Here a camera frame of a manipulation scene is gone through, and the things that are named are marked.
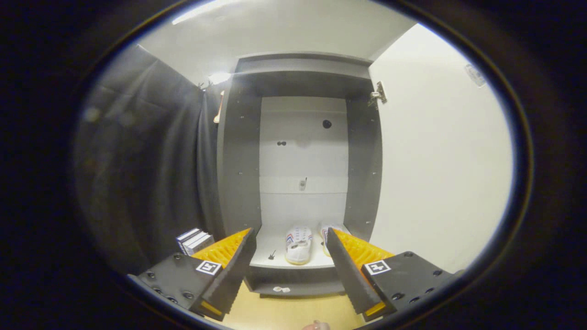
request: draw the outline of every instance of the book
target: book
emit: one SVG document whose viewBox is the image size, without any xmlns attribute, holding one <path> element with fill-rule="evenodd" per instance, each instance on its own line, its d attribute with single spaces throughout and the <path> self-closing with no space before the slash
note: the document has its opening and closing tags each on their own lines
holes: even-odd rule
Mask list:
<svg viewBox="0 0 587 330">
<path fill-rule="evenodd" d="M 198 233 L 203 233 L 203 232 L 199 228 L 194 228 L 194 229 L 176 237 L 177 244 L 180 246 L 180 250 L 181 250 L 181 252 L 183 252 L 183 254 L 187 254 L 187 251 L 185 250 L 184 243 L 186 241 L 188 241 L 189 239 L 193 238 L 194 236 L 196 236 Z"/>
<path fill-rule="evenodd" d="M 192 242 L 189 245 L 185 245 L 185 251 L 188 255 L 193 255 L 194 253 L 202 250 L 205 247 L 210 246 L 214 242 L 214 238 L 212 235 L 206 234 L 200 237 L 197 241 Z"/>
<path fill-rule="evenodd" d="M 197 240 L 199 240 L 200 238 L 206 236 L 207 234 L 203 231 L 199 232 L 197 235 L 195 235 L 194 237 L 190 238 L 189 240 L 183 242 L 183 246 L 188 247 L 190 244 L 196 242 Z"/>
<path fill-rule="evenodd" d="M 188 238 L 192 237 L 193 235 L 195 235 L 199 231 L 200 231 L 199 228 L 194 228 L 194 229 L 188 231 L 187 233 L 183 233 L 182 235 L 179 235 L 176 239 L 178 241 L 184 242 L 185 240 L 187 240 Z"/>
</svg>

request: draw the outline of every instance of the small white object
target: small white object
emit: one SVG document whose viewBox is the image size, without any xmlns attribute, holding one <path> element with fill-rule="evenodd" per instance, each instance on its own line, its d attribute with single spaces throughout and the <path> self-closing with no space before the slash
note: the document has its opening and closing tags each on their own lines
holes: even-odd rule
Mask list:
<svg viewBox="0 0 587 330">
<path fill-rule="evenodd" d="M 479 72 L 479 70 L 477 70 L 473 65 L 465 65 L 465 71 L 467 71 L 467 74 L 469 75 L 471 80 L 478 87 L 481 87 L 486 83 L 485 78 L 483 78 L 483 76 L 481 75 L 481 72 Z"/>
</svg>

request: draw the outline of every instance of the white shoe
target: white shoe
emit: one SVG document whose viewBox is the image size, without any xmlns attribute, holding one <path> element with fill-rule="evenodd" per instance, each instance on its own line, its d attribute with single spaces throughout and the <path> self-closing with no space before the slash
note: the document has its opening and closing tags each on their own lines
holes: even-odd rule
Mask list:
<svg viewBox="0 0 587 330">
<path fill-rule="evenodd" d="M 291 228 L 285 237 L 285 259 L 294 265 L 306 264 L 310 261 L 312 239 L 312 230 L 307 226 Z"/>
<path fill-rule="evenodd" d="M 340 224 L 319 224 L 318 225 L 318 231 L 320 232 L 321 236 L 322 236 L 322 251 L 324 251 L 324 254 L 326 254 L 328 257 L 330 257 L 330 252 L 328 251 L 328 248 L 326 247 L 326 243 L 328 243 L 328 228 L 334 228 L 340 231 L 344 231 L 347 234 L 350 234 L 349 231 L 345 228 L 345 226 L 340 225 Z"/>
</svg>

